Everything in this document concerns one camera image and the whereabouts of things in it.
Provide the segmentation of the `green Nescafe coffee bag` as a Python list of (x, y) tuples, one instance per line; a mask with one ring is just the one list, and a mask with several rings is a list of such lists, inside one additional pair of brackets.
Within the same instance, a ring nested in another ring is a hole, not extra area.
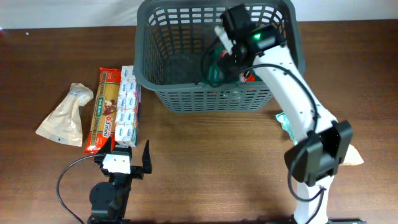
[(228, 56), (228, 51), (221, 44), (216, 44), (216, 46), (203, 57), (203, 70), (206, 72), (204, 81), (209, 85), (220, 86), (227, 83), (259, 81), (257, 75), (251, 70), (239, 74), (234, 73), (232, 75), (226, 75), (217, 64), (217, 62), (225, 56)]

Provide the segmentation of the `beige paper pouch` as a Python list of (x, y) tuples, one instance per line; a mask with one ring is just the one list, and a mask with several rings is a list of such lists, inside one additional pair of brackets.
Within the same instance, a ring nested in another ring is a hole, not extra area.
[(346, 152), (344, 161), (341, 163), (342, 166), (358, 166), (364, 163), (359, 151), (350, 144)]
[(80, 107), (93, 99), (93, 92), (81, 83), (72, 83), (66, 97), (42, 121), (35, 133), (51, 141), (81, 147), (83, 130)]

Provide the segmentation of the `grey plastic basket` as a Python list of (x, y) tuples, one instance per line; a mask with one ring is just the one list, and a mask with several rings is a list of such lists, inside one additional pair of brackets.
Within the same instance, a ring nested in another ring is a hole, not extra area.
[(134, 74), (175, 113), (251, 111), (272, 93), (260, 80), (213, 88), (200, 63), (216, 38), (220, 15), (240, 1), (144, 1), (137, 11)]

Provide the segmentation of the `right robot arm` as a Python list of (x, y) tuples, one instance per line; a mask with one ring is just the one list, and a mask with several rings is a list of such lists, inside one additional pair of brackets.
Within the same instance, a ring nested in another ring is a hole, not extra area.
[(351, 143), (350, 123), (338, 121), (319, 102), (275, 27), (217, 26), (214, 31), (227, 51), (219, 63), (223, 71), (253, 71), (270, 89), (290, 123), (295, 141), (284, 160), (288, 188), (297, 201), (294, 222), (329, 223), (328, 194), (338, 169), (364, 162)]

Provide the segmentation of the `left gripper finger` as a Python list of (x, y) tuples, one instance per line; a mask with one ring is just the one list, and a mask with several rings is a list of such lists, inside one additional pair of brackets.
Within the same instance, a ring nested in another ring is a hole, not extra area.
[(112, 137), (107, 138), (106, 142), (103, 144), (98, 154), (109, 154), (112, 149)]
[(143, 166), (143, 168), (151, 168), (152, 167), (152, 161), (150, 158), (149, 140), (146, 141), (146, 145), (144, 147), (144, 152), (142, 155), (142, 166)]

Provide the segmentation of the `San Remo spaghetti packet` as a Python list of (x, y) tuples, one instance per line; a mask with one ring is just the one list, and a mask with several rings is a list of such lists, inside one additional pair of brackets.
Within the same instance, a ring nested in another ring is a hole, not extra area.
[(115, 145), (115, 119), (121, 84), (121, 69), (100, 67), (99, 71), (95, 107), (84, 150), (86, 154), (96, 154), (109, 138), (111, 138), (111, 145)]

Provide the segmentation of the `Kleenex tissue multipack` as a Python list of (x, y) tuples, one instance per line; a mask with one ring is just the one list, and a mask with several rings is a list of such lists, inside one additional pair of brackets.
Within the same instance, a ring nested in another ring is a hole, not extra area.
[(115, 141), (124, 146), (137, 146), (141, 85), (133, 65), (123, 65), (115, 121)]

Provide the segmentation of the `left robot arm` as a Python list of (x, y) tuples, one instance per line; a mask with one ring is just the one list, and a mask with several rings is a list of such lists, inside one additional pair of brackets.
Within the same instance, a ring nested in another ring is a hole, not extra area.
[(109, 180), (96, 184), (90, 191), (91, 215), (88, 223), (132, 223), (124, 216), (132, 181), (142, 180), (144, 174), (152, 172), (149, 141), (144, 147), (142, 165), (132, 165), (131, 159), (132, 148), (120, 144), (113, 145), (111, 138), (108, 138), (95, 154), (94, 162)]

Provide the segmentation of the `teal small snack packet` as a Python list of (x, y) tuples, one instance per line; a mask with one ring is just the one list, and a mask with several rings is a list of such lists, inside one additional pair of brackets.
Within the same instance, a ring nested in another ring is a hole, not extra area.
[(298, 141), (296, 140), (294, 131), (290, 125), (290, 121), (285, 113), (279, 113), (275, 116), (275, 118), (280, 123), (282, 129), (289, 135), (289, 138), (292, 140), (293, 144), (297, 145)]

